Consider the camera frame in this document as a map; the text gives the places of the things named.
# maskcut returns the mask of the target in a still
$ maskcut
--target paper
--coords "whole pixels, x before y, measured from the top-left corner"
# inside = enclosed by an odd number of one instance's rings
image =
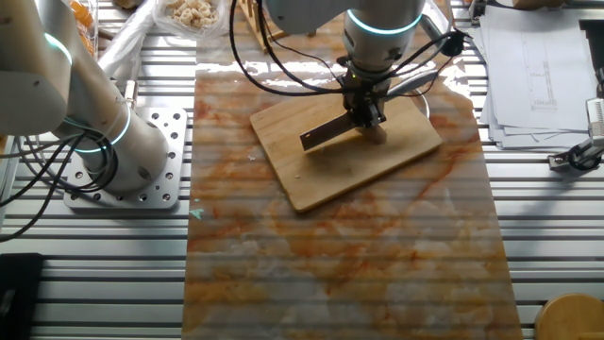
[[[596,96],[591,52],[572,10],[487,7],[474,44],[488,61],[479,121],[498,147],[571,147],[587,135],[585,101]]]
[[[536,141],[531,135],[505,136],[501,142],[506,147],[572,147],[587,139],[586,134],[582,133],[561,133],[557,136]]]
[[[555,128],[534,128],[534,127],[503,127],[507,135],[515,134],[547,134],[547,133],[565,133],[565,132],[584,132],[582,130],[555,129]]]
[[[576,15],[488,7],[487,16],[498,123],[586,130],[585,101],[596,88]]]

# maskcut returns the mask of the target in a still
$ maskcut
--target marble surface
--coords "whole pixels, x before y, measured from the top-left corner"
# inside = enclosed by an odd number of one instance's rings
[[[297,90],[244,25],[239,17],[250,72]],[[314,38],[282,42],[335,60],[345,53],[341,32],[335,20]],[[426,41],[418,33],[413,48]],[[279,55],[303,79],[329,82],[320,62]],[[200,44],[183,338],[521,339],[463,77],[454,59],[427,95],[438,151],[297,214],[249,123],[287,98],[256,89],[228,50],[216,56]]]

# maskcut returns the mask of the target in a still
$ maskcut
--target wooden board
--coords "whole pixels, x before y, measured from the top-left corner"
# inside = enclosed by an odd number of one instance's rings
[[[604,303],[584,294],[549,301],[535,320],[536,340],[604,340]]]
[[[294,209],[305,212],[426,155],[442,140],[409,98],[386,103],[385,144],[357,131],[304,151],[299,136],[343,113],[340,95],[288,100],[252,115],[252,127]]]
[[[0,135],[0,155],[4,154],[4,148],[7,146],[7,136]]]

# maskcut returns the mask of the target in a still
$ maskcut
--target metal mounting plate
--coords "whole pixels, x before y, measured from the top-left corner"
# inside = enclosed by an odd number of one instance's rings
[[[74,210],[170,210],[178,203],[182,153],[185,146],[187,112],[171,108],[137,108],[143,120],[153,123],[168,142],[168,162],[161,175],[145,188],[123,194],[99,191],[85,195],[65,194],[65,205]],[[85,185],[91,181],[82,159],[74,155],[66,169],[67,181]]]

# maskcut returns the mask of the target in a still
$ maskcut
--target table surface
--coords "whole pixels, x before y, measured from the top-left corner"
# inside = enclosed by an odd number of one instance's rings
[[[454,2],[458,26],[470,26]],[[101,27],[116,32],[129,15],[100,1]],[[1,253],[47,255],[33,339],[179,339],[191,176],[195,43],[154,28],[145,40],[139,106],[189,114],[178,210],[112,219],[73,214],[56,194],[44,218]],[[465,67],[478,118],[487,76],[475,48]],[[541,306],[564,293],[604,298],[604,170],[581,178],[549,171],[545,154],[497,150],[479,125],[499,224],[526,338]],[[32,176],[20,164],[15,189]],[[3,233],[25,224],[47,189],[37,185],[8,207]]]

